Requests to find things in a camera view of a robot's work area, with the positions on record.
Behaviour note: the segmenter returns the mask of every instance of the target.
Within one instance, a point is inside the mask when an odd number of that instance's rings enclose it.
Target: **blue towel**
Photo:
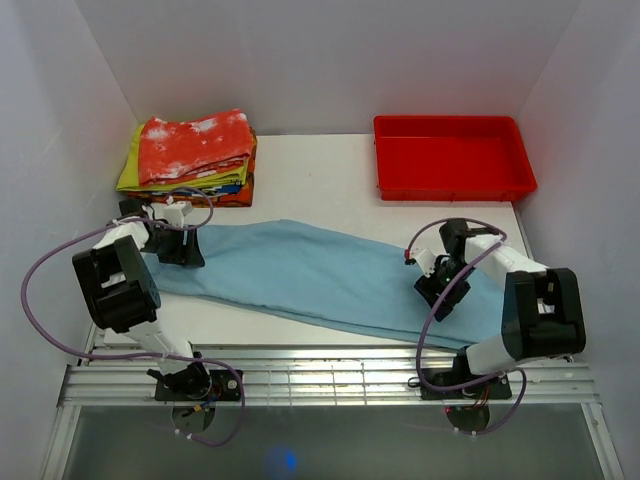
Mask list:
[[[392,245],[290,220],[198,231],[206,266],[145,260],[160,290],[204,297],[345,332],[417,342],[429,305],[418,266]],[[460,348],[500,332],[501,290],[481,271],[427,343]]]

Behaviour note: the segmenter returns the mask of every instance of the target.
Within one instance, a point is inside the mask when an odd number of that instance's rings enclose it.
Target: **yellow cloth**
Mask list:
[[[188,182],[174,183],[173,185],[146,185],[140,186],[138,180],[138,150],[140,149],[140,135],[142,134],[142,128],[144,124],[140,125],[133,135],[131,141],[131,147],[129,148],[129,155],[127,156],[127,163],[124,166],[124,170],[120,174],[118,180],[118,186],[116,190],[129,191],[129,192],[168,192],[176,187],[189,186],[189,187],[217,187],[221,185],[229,185],[232,183],[245,184],[247,180],[248,161],[244,166],[238,167],[234,170],[229,170],[224,173],[216,173],[209,175],[208,177],[197,178]]]

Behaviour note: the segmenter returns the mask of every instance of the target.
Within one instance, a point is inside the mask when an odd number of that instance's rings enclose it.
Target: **wire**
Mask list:
[[[174,227],[164,222],[151,220],[150,218],[130,217],[130,218],[124,218],[118,221],[117,224],[112,223],[105,227],[101,227],[89,233],[86,233],[84,235],[81,235],[80,237],[77,237],[73,240],[69,240],[68,242],[65,242],[62,245],[54,248],[53,250],[45,253],[42,257],[40,257],[38,260],[35,261],[35,263],[31,266],[31,268],[29,268],[29,270],[24,276],[24,279],[22,280],[22,285],[20,286],[20,303],[22,304],[22,310],[24,311],[25,315],[27,316],[27,319],[29,320],[29,323],[31,323],[33,328],[35,328],[35,330],[47,342],[49,342],[51,345],[56,347],[58,350],[61,350],[64,353],[67,353],[69,355],[73,355],[74,357],[84,358],[86,360],[133,360],[138,358],[170,358],[171,360],[178,360],[178,361],[187,362],[187,363],[196,362],[196,363],[217,365],[219,367],[224,368],[225,370],[228,370],[233,375],[236,382],[238,382],[238,389],[240,390],[240,415],[236,425],[234,426],[231,433],[229,433],[226,437],[224,437],[222,440],[219,440],[217,442],[212,442],[204,438],[197,439],[196,435],[193,435],[192,437],[190,437],[210,447],[221,447],[229,443],[237,435],[238,431],[240,430],[240,427],[242,426],[242,422],[244,421],[244,416],[245,416],[246,402],[245,402],[244,385],[242,384],[241,376],[233,367],[231,367],[231,365],[221,362],[220,360],[215,360],[213,358],[191,358],[191,357],[183,357],[183,356],[174,355],[174,354],[163,355],[162,353],[159,353],[159,352],[138,352],[138,353],[125,353],[125,354],[119,354],[119,355],[99,355],[99,354],[93,354],[93,353],[86,353],[81,350],[76,350],[58,341],[55,337],[53,337],[53,335],[47,332],[47,330],[40,324],[40,322],[35,317],[33,311],[31,310],[31,306],[29,305],[29,299],[28,299],[29,282],[31,281],[31,277],[33,277],[33,274],[36,272],[38,268],[40,268],[40,266],[44,262],[46,262],[48,259],[50,259],[54,255],[60,253],[61,251],[66,250],[67,248],[73,245],[76,245],[80,242],[83,242],[84,240],[87,240],[91,237],[107,232],[108,230],[111,230],[112,228],[115,228],[118,225],[122,225],[123,223],[130,223],[130,222],[143,222],[148,225],[154,225],[157,227],[166,228],[167,230],[186,232],[191,230],[197,230],[198,228],[208,224],[209,221],[213,218],[214,207],[213,207],[213,202],[211,201],[211,198],[209,198],[207,195],[205,195],[202,191],[198,190],[197,188],[180,187],[180,189],[190,190],[198,195],[202,195],[207,200],[207,203],[209,205],[209,215],[207,215],[207,218],[202,223],[199,223],[197,225],[185,226],[185,227]],[[177,189],[171,190],[167,195],[171,195],[176,190]]]
[[[453,287],[455,287],[456,283],[458,283],[458,281],[460,281],[461,278],[464,278],[464,276],[471,269],[475,268],[475,266],[478,265],[482,260],[484,260],[489,255],[491,255],[492,252],[494,252],[495,250],[500,248],[502,242],[504,242],[507,239],[507,234],[506,234],[506,232],[504,230],[501,230],[500,228],[497,228],[497,227],[491,225],[490,223],[486,223],[486,222],[483,222],[481,220],[474,220],[472,218],[463,218],[463,217],[443,218],[441,220],[436,220],[435,222],[431,222],[431,223],[425,225],[424,227],[422,227],[420,230],[418,230],[415,233],[415,235],[413,236],[413,238],[409,242],[409,245],[407,246],[407,248],[406,248],[406,250],[404,252],[405,259],[410,258],[411,249],[413,248],[413,245],[416,242],[416,240],[418,239],[418,237],[420,237],[420,235],[422,235],[423,232],[425,232],[426,230],[428,230],[428,229],[430,229],[430,228],[432,228],[432,227],[434,227],[436,225],[440,225],[440,224],[448,222],[450,220],[464,220],[466,222],[471,222],[471,223],[475,223],[477,225],[482,225],[483,227],[494,229],[495,231],[497,231],[500,234],[500,242],[496,242],[491,247],[487,248],[484,252],[482,252],[480,255],[478,255],[476,258],[474,258],[471,262],[469,262],[467,265],[465,265],[464,268],[462,268],[457,273],[457,275],[455,275],[451,279],[451,282],[449,282],[449,284],[444,288],[442,293],[438,296],[438,298],[436,299],[435,303],[433,304],[433,307],[431,308],[431,311],[429,312],[429,315],[427,316],[427,320],[424,322],[424,325],[422,327],[422,331],[420,332],[420,338],[418,339],[418,346],[417,346],[417,349],[416,349],[416,373],[417,373],[418,378],[420,379],[420,384],[421,385],[423,385],[425,388],[428,388],[430,390],[433,390],[435,392],[440,392],[440,393],[455,392],[455,391],[458,391],[458,390],[462,390],[464,388],[469,388],[469,387],[473,387],[473,386],[476,386],[476,385],[480,385],[480,384],[486,383],[489,380],[492,380],[492,379],[497,378],[497,377],[501,377],[501,376],[506,375],[508,373],[508,372],[490,373],[488,375],[484,375],[482,377],[476,378],[474,380],[470,380],[468,382],[461,383],[459,385],[451,385],[451,386],[441,387],[441,386],[433,385],[433,384],[429,383],[427,381],[427,379],[425,378],[424,373],[422,372],[422,351],[424,349],[424,342],[425,342],[425,339],[427,337],[427,330],[429,330],[429,327],[431,326],[431,323],[433,322],[433,319],[435,318],[435,315],[436,315],[438,309],[440,308],[440,305],[442,305],[442,302],[444,301],[444,299],[447,297],[447,295],[453,289]],[[515,411],[520,406],[520,403],[522,402],[522,398],[524,397],[524,393],[525,393],[526,388],[527,388],[527,375],[524,372],[524,370],[522,370],[521,368],[514,368],[511,371],[512,372],[520,372],[520,374],[522,375],[522,388],[520,390],[520,394],[518,395],[518,398],[516,398],[516,401],[513,403],[512,407],[509,409],[507,414],[503,418],[501,418],[498,422],[496,422],[494,425],[492,425],[491,427],[487,427],[484,430],[481,430],[481,431],[478,431],[478,432],[467,432],[467,431],[461,430],[462,433],[465,433],[465,434],[468,434],[468,435],[484,435],[484,434],[487,434],[487,433],[491,433],[491,432],[497,430],[498,428],[500,428],[501,426],[503,426],[505,423],[507,423],[507,421],[509,421],[509,419],[513,416]]]

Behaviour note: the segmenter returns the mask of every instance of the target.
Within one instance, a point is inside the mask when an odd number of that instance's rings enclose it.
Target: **white cylindrical robot base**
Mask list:
[[[471,345],[467,348],[466,354],[469,370],[474,375],[510,370],[517,364],[504,347],[502,335]]]

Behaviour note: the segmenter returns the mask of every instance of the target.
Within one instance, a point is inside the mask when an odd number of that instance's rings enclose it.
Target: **white table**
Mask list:
[[[288,218],[404,248],[426,223],[468,217],[502,228],[509,235],[507,243],[526,253],[510,203],[383,202],[376,185],[372,135],[262,136],[258,138],[253,206],[217,209],[212,223],[243,225]],[[188,221],[198,223],[206,214],[198,209]],[[426,232],[420,244],[442,251],[437,229]],[[161,314],[194,345],[405,345],[197,298],[164,293],[162,302]],[[107,332],[104,342],[114,347],[133,343],[113,332]]]

